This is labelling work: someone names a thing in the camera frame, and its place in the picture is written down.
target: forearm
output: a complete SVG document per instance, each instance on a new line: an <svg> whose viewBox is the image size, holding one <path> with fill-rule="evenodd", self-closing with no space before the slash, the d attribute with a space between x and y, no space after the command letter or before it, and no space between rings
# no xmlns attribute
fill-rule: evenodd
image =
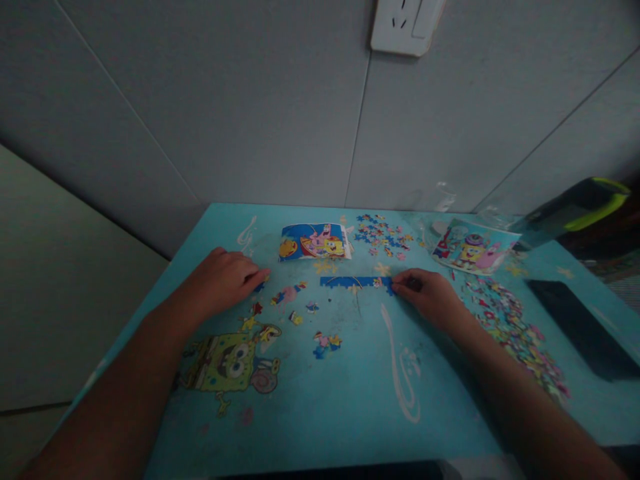
<svg viewBox="0 0 640 480"><path fill-rule="evenodd" d="M24 473L24 478L141 477L193 328L167 301L151 312Z"/></svg>
<svg viewBox="0 0 640 480"><path fill-rule="evenodd" d="M625 478L584 430L469 315L452 335L505 432L547 477Z"/></svg>

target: hand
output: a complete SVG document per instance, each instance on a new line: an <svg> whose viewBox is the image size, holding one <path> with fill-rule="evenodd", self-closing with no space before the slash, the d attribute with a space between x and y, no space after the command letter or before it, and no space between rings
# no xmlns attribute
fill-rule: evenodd
<svg viewBox="0 0 640 480"><path fill-rule="evenodd" d="M448 335L477 325L453 286L439 273L422 269L405 270L393 278L391 288Z"/></svg>
<svg viewBox="0 0 640 480"><path fill-rule="evenodd" d="M202 260L168 301L199 325L247 298L269 272L260 270L242 252L227 252L218 247Z"/></svg>

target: spongebob squarepants drawing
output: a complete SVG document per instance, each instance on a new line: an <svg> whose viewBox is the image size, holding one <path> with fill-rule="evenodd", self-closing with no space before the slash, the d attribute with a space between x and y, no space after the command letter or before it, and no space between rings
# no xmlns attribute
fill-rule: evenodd
<svg viewBox="0 0 640 480"><path fill-rule="evenodd" d="M282 332L274 325L255 320L252 324L261 328L253 336L253 325L249 331L242 331L241 327L236 333L212 335L194 342L183 353L184 358L195 359L180 376L179 384L190 390L215 392L220 401L218 417L224 417L231 404L224 398L227 392L245 391L252 385L259 393L270 393L278 384L280 359L257 357L256 348L260 342L272 342Z"/></svg>

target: black object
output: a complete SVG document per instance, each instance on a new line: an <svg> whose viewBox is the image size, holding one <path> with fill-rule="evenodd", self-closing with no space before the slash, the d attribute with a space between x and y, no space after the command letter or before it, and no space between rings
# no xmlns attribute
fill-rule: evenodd
<svg viewBox="0 0 640 480"><path fill-rule="evenodd" d="M640 378L640 367L562 282L527 280L529 288L589 368L607 381Z"/></svg>
<svg viewBox="0 0 640 480"><path fill-rule="evenodd" d="M631 190L613 180L584 179L509 228L522 233L514 250L531 250L568 231L582 230L616 211L630 194Z"/></svg>

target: table surface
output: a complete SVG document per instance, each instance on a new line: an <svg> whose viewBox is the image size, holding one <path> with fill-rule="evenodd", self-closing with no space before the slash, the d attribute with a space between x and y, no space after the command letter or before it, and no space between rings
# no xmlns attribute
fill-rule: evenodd
<svg viewBox="0 0 640 480"><path fill-rule="evenodd" d="M404 248L374 256L358 235L369 218L384 222L405 236ZM440 266L429 255L433 236L424 225L473 215L366 211L272 205L212 204L170 266L148 294L122 334L100 362L75 404L131 337L142 318L162 302L196 265L220 245L243 250L261 267L271 268L264 290L232 310L205 322L193 341L239 332L255 338L256 371L280 362L277 386L261 394L252 385L227 388L230 402L218 416L221 402L214 391L179 386L171 395L147 478L202 477L285 471L438 458L473 457L503 452L477 393L468 366L452 344L386 288L321 286L321 277L394 275L421 267L445 275L474 312L495 307L498 292L510 291L522 308L522 322L540 332L535 347L553 358L569 397L565 408L602 445L636 443L640 435L640 381L609 383L594 375L569 340L548 316L525 279L565 282L625 350L640 363L640 320L558 243L548 243L526 258L507 260L480 281ZM282 227L293 223L342 223L354 226L349 236L353 259L296 260L278 263ZM271 305L284 287L307 282L295 299ZM490 291L490 286L500 284ZM252 305L263 310L259 324L271 324L281 335L270 342L256 335L241 318ZM306 306L316 303L311 314ZM288 317L295 311L302 324ZM315 334L342 340L339 348L318 355ZM196 356L186 347L184 375Z"/></svg>

